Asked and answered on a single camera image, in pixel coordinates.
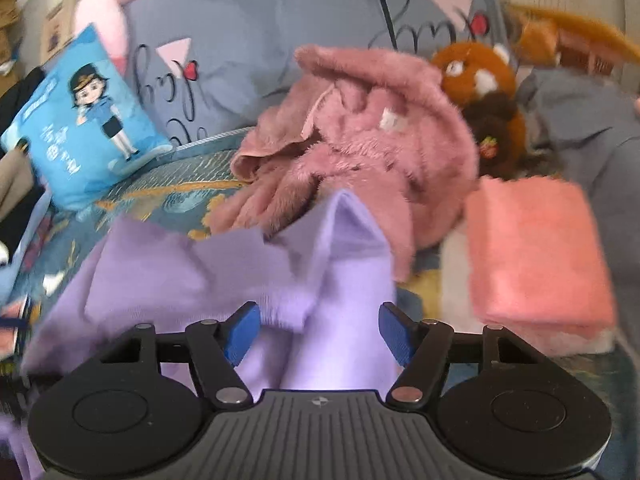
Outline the purple sweatshirt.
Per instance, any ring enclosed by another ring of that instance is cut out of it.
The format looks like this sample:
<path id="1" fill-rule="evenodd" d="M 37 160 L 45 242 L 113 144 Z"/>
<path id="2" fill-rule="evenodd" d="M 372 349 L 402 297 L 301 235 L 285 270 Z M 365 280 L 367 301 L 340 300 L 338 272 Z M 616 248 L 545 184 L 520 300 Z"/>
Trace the purple sweatshirt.
<path id="1" fill-rule="evenodd" d="M 395 297 L 390 248 L 349 192 L 274 237 L 251 228 L 192 240 L 120 217 L 38 324 L 22 367 L 66 373 L 138 323 L 173 333 L 253 301 L 262 328 L 239 368 L 251 393 L 384 392 L 399 370 L 378 310 Z"/>

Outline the folded white floral cloth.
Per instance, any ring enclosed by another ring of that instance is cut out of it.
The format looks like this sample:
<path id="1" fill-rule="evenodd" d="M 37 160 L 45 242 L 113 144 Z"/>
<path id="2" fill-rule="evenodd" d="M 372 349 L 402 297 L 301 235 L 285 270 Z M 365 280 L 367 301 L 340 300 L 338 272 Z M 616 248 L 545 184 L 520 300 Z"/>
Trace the folded white floral cloth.
<path id="1" fill-rule="evenodd" d="M 470 264 L 466 225 L 459 223 L 440 245 L 439 318 L 458 333 L 480 334 L 485 323 L 474 313 L 469 296 Z M 615 346 L 615 330 L 584 337 L 564 328 L 509 326 L 509 330 L 546 356 L 605 354 Z"/>

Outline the folded pink towel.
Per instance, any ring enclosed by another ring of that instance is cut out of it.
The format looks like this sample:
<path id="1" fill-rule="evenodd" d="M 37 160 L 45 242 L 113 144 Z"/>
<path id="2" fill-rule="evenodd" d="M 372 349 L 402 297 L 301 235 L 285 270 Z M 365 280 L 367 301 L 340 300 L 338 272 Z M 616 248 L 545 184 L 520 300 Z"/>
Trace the folded pink towel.
<path id="1" fill-rule="evenodd" d="M 464 206 L 476 315 L 591 337 L 616 323 L 610 272 L 582 188 L 482 177 Z"/>

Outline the blue gold patterned quilt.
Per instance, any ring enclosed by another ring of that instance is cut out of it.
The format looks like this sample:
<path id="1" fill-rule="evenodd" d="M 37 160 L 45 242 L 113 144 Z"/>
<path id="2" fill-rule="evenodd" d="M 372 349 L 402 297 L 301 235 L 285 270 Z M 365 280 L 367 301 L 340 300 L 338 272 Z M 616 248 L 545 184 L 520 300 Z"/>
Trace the blue gold patterned quilt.
<path id="1" fill-rule="evenodd" d="M 46 346 L 35 340 L 57 318 L 65 325 L 79 320 L 90 328 L 88 312 L 62 315 L 71 292 L 85 283 L 90 263 L 102 250 L 103 237 L 118 218 L 149 221 L 162 232 L 206 240 L 207 215 L 241 185 L 233 180 L 230 162 L 242 140 L 241 131 L 195 143 L 165 154 L 134 176 L 115 185 L 95 204 L 78 212 L 57 211 L 38 256 L 27 257 L 15 284 L 17 298 L 32 303 L 35 326 L 26 344 L 35 352 Z M 399 307 L 413 318 L 439 318 L 440 245 L 421 250 L 411 276 L 396 287 Z M 631 479 L 639 473 L 639 401 L 637 369 L 622 334 L 605 354 L 552 356 L 597 393 L 612 415 L 612 440 L 600 463 L 605 477 Z"/>

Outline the light blue folded garment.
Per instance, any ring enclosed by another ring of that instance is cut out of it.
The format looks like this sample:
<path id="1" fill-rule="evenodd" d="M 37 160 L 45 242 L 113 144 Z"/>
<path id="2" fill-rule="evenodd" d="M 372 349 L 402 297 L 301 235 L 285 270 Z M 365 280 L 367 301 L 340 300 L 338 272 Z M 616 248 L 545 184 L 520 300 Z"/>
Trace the light blue folded garment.
<path id="1" fill-rule="evenodd" d="M 1 221 L 1 304 L 9 301 L 25 252 L 46 215 L 51 192 L 35 184 Z"/>

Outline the pink fleece garment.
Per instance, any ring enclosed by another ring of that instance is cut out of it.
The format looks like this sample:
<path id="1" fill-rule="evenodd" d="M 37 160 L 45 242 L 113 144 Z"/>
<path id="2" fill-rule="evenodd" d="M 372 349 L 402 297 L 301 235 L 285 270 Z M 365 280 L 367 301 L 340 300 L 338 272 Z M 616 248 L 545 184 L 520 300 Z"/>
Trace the pink fleece garment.
<path id="1" fill-rule="evenodd" d="M 475 186 L 468 125 L 423 58 L 314 44 L 295 58 L 302 76 L 243 139 L 231 162 L 243 186 L 207 215 L 209 229 L 276 234 L 346 190 L 388 241 L 395 280 L 408 280 L 416 253 L 445 237 Z"/>

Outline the blue cartoon police pillow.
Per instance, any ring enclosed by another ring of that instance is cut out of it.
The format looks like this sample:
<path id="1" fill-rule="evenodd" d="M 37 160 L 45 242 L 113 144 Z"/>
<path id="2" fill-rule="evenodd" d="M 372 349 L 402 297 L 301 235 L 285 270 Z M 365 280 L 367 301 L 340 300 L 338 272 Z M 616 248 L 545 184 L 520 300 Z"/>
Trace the blue cartoon police pillow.
<path id="1" fill-rule="evenodd" d="M 1 136 L 26 140 L 52 202 L 78 211 L 174 146 L 155 128 L 93 26 L 64 50 Z"/>

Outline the folded beige garment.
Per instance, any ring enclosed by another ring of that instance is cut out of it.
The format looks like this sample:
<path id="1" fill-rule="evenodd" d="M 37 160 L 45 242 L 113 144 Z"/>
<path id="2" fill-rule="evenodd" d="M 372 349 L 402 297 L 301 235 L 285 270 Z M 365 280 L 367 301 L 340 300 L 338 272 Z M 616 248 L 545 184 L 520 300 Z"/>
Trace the folded beige garment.
<path id="1" fill-rule="evenodd" d="M 0 160 L 0 220 L 6 218 L 34 184 L 28 156 L 19 150 L 7 152 Z"/>

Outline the red panda plush toy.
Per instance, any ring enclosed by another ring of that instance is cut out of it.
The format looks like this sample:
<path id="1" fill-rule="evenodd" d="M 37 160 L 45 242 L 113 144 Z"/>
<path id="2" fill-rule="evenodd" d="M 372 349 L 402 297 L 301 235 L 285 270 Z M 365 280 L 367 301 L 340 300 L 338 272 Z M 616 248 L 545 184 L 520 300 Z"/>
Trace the red panda plush toy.
<path id="1" fill-rule="evenodd" d="M 480 174 L 512 179 L 526 159 L 526 123 L 516 102 L 516 77 L 502 44 L 455 42 L 438 50 L 442 91 L 460 108 L 480 154 Z"/>

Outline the grey printed sofa cover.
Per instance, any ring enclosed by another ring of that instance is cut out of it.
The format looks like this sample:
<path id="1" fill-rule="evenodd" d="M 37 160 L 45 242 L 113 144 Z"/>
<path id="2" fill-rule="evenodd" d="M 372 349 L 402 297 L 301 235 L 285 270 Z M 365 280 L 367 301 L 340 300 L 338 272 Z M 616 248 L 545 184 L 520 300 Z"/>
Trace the grey printed sofa cover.
<path id="1" fill-rule="evenodd" d="M 253 125 L 297 80 L 304 44 L 430 56 L 506 42 L 498 0 L 134 0 L 125 14 L 127 82 L 178 145 Z"/>

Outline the pink plastic basket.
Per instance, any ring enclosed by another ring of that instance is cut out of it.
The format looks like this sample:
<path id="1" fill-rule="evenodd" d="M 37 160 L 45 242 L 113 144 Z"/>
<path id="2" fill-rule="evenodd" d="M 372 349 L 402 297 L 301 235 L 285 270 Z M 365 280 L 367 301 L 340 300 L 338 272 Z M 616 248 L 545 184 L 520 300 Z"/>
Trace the pink plastic basket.
<path id="1" fill-rule="evenodd" d="M 502 0 L 510 47 L 527 65 L 610 76 L 639 64 L 639 46 L 618 28 L 579 14 Z"/>

